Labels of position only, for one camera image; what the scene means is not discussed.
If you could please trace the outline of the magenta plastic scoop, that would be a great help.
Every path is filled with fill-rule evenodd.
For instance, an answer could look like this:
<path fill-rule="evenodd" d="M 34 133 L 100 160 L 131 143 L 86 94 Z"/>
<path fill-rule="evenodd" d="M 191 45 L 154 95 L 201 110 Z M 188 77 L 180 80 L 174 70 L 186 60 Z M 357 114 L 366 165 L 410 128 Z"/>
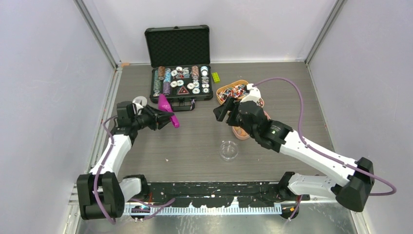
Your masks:
<path fill-rule="evenodd" d="M 158 109 L 164 112 L 172 113 L 172 116 L 169 118 L 170 122 L 174 126 L 174 128 L 179 128 L 180 123 L 176 115 L 174 114 L 170 103 L 168 102 L 166 96 L 164 94 L 160 94 L 158 97 Z"/>

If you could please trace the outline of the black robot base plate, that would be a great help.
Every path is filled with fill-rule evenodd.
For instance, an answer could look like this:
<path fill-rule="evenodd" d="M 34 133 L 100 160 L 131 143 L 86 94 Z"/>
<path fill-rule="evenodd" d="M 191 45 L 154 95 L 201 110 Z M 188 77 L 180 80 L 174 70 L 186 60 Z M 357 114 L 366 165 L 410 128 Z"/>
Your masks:
<path fill-rule="evenodd" d="M 238 202 L 241 208 L 271 207 L 275 203 L 295 203 L 298 196 L 283 192 L 277 182 L 151 182 L 137 189 L 121 186 L 125 201 L 142 200 L 156 206 L 174 208 L 229 207 Z"/>

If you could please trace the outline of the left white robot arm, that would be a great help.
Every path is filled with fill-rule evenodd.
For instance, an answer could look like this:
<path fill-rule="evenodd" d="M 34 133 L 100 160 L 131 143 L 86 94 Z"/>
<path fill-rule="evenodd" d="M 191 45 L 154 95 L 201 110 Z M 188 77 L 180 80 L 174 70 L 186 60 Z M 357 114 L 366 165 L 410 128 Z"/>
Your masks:
<path fill-rule="evenodd" d="M 129 175 L 118 181 L 117 175 L 126 154 L 132 148 L 138 131 L 149 128 L 160 130 L 169 123 L 178 126 L 168 102 L 157 108 L 146 104 L 143 97 L 135 101 L 123 101 L 116 105 L 114 127 L 102 126 L 109 139 L 105 151 L 97 164 L 87 173 L 79 175 L 76 181 L 81 218 L 84 220 L 107 219 L 115 223 L 122 216 L 125 203 L 134 198 L 145 201 L 150 188 L 144 175 Z"/>

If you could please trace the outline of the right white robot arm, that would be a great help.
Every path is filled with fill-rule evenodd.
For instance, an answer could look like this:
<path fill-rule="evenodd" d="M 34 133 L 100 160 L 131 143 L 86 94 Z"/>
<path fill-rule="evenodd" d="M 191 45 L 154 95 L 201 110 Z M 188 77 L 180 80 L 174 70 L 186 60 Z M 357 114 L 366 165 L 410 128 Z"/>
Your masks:
<path fill-rule="evenodd" d="M 213 113 L 217 121 L 241 127 L 263 148 L 291 156 L 322 172 L 322 176 L 286 172 L 276 184 L 275 191 L 282 200 L 300 195 L 334 198 L 354 212 L 362 212 L 375 180 L 373 163 L 362 157 L 345 158 L 319 145 L 309 147 L 309 140 L 300 139 L 292 127 L 269 119 L 261 106 L 253 101 L 242 102 L 228 98 Z"/>

